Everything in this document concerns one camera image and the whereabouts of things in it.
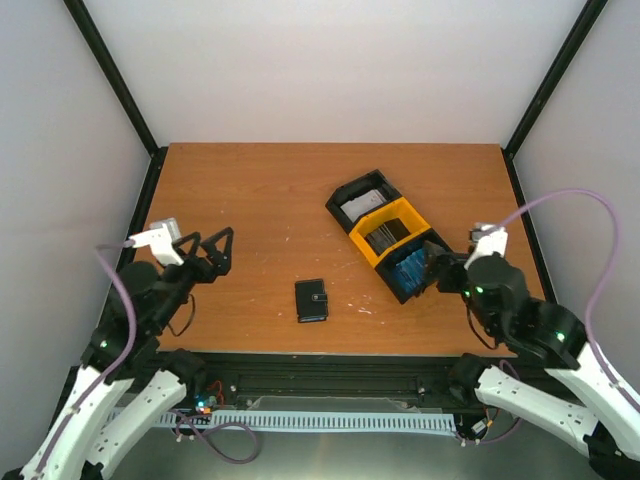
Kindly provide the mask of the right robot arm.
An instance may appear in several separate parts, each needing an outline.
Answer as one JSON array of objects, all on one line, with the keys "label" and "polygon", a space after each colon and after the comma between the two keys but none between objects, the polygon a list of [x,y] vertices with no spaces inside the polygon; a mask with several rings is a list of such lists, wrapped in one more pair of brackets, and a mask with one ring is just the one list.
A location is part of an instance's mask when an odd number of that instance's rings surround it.
[{"label": "right robot arm", "polygon": [[584,455],[603,479],[639,476],[639,414],[599,366],[585,325],[565,307],[536,299],[524,273],[498,251],[456,254],[426,242],[426,274],[442,293],[461,297],[489,337],[543,369],[577,398],[554,397],[477,355],[449,374],[452,396],[482,403],[546,430]]}]

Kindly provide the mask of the black cards stack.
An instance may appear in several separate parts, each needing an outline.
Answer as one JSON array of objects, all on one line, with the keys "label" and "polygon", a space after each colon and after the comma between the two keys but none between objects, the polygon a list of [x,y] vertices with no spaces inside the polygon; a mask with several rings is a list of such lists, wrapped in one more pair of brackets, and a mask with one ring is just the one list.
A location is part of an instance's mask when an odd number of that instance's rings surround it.
[{"label": "black cards stack", "polygon": [[381,256],[388,248],[410,235],[401,219],[395,218],[384,222],[365,236],[366,242],[376,255]]}]

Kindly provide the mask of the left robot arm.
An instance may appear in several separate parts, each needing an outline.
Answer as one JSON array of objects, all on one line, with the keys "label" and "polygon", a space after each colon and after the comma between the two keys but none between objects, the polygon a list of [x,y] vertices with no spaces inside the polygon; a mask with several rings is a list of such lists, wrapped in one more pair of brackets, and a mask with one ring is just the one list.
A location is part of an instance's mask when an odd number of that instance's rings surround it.
[{"label": "left robot arm", "polygon": [[193,403],[206,395],[203,361],[177,349],[121,413],[109,417],[143,378],[160,336],[193,288],[229,273],[233,238],[230,227],[208,238],[198,232],[181,236],[169,218],[117,244],[147,248],[155,260],[132,262],[120,271],[101,263],[111,289],[67,400],[31,459],[4,478],[109,479],[161,415],[182,400]]}]

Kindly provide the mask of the yellow bin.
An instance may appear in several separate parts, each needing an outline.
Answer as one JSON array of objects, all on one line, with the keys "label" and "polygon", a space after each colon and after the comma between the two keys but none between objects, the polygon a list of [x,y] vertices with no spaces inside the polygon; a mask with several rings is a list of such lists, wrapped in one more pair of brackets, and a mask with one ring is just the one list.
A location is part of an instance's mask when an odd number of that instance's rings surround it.
[{"label": "yellow bin", "polygon": [[430,230],[431,225],[401,197],[363,215],[349,238],[376,268],[388,254]]}]

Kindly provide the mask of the black bin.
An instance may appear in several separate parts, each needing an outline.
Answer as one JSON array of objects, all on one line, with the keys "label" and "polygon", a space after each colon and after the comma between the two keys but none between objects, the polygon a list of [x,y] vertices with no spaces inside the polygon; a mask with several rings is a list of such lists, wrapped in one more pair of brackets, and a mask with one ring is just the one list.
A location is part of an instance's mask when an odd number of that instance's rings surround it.
[{"label": "black bin", "polygon": [[400,304],[405,304],[412,297],[420,296],[435,281],[433,274],[426,273],[426,243],[450,251],[450,247],[440,235],[429,229],[392,249],[375,267],[376,273]]},{"label": "black bin", "polygon": [[401,193],[378,169],[338,187],[325,207],[345,233],[358,220],[401,197]]}]

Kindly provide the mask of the black leather card holder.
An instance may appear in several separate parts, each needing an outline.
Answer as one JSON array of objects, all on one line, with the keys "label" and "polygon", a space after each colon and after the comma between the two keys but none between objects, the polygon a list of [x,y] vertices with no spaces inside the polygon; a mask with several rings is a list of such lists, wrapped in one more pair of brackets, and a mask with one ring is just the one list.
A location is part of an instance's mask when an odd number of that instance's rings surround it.
[{"label": "black leather card holder", "polygon": [[308,279],[294,284],[297,321],[326,321],[329,315],[328,296],[322,279]]}]

